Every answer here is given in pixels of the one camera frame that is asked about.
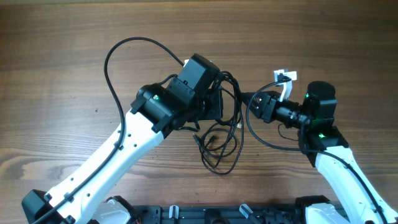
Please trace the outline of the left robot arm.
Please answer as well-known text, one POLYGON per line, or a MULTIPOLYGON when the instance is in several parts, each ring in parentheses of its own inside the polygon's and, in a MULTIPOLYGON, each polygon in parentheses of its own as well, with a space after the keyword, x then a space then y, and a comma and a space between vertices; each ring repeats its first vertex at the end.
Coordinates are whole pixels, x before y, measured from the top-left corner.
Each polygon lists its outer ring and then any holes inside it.
POLYGON ((29 223, 139 223, 134 208, 109 191, 146 153, 187 122, 210 119, 211 84, 221 75, 210 60, 194 54, 167 87, 143 86, 122 114, 117 129, 69 177, 49 191, 22 199, 29 223))

